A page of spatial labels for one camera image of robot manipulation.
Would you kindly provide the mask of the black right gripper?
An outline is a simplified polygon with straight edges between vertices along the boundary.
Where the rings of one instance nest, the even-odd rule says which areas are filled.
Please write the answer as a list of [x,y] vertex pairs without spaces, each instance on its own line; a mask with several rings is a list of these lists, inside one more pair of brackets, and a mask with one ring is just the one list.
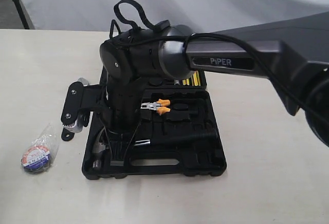
[[107,77],[106,93],[111,115],[106,125],[111,148],[110,165],[124,166],[127,151],[140,124],[144,79],[137,78],[123,84]]

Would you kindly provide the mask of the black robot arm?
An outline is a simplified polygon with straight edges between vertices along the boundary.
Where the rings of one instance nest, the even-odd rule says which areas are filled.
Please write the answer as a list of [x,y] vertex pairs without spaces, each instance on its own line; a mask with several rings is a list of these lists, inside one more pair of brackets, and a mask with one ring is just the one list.
[[167,20],[153,24],[144,13],[140,20],[117,12],[111,27],[130,28],[99,48],[107,104],[124,126],[138,119],[147,79],[183,80],[201,70],[269,80],[286,111],[303,110],[311,131],[328,144],[327,12],[204,33]]

